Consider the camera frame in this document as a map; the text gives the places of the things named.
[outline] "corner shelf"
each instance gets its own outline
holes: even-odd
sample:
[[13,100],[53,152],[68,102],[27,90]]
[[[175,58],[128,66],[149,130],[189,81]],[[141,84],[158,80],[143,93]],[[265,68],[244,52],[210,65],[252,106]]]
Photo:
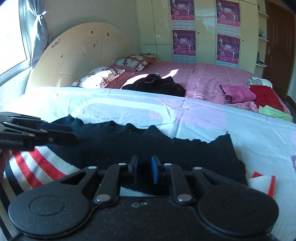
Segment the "corner shelf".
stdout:
[[264,38],[261,38],[261,37],[259,37],[259,39],[262,39],[262,40],[264,40],[264,41],[266,41],[266,42],[269,42],[269,40],[264,39]]
[[263,68],[266,68],[266,67],[268,67],[267,65],[265,65],[265,64],[256,64],[256,66],[260,66],[260,67],[263,67]]
[[259,11],[259,10],[258,10],[258,15],[259,15],[259,17],[262,17],[262,18],[266,18],[266,19],[269,18],[269,16],[265,12],[262,12],[262,11]]

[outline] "human hand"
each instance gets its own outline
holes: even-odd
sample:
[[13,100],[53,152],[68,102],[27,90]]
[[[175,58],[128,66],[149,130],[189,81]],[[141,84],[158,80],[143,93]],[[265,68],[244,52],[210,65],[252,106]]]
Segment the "human hand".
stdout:
[[7,162],[9,161],[10,151],[0,150],[0,182],[3,179],[4,170]]

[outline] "window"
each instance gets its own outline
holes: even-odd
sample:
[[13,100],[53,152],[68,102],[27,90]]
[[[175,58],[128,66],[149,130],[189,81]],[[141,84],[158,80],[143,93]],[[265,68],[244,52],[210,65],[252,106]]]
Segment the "window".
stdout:
[[23,0],[0,5],[0,84],[30,66]]

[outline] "purple poster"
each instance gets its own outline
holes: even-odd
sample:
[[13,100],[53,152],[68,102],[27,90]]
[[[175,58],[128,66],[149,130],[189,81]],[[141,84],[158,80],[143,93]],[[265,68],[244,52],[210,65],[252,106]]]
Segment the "purple poster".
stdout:
[[240,27],[239,3],[216,0],[216,4],[218,23]]
[[218,34],[217,60],[239,63],[239,38]]
[[172,20],[195,20],[193,0],[170,0]]
[[195,31],[173,30],[174,54],[195,56]]

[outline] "brown wooden door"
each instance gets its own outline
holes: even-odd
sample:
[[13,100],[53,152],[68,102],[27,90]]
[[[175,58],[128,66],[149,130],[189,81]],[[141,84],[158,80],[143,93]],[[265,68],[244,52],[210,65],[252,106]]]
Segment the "brown wooden door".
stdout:
[[295,15],[266,2],[267,43],[263,78],[272,82],[274,91],[286,98],[294,66]]

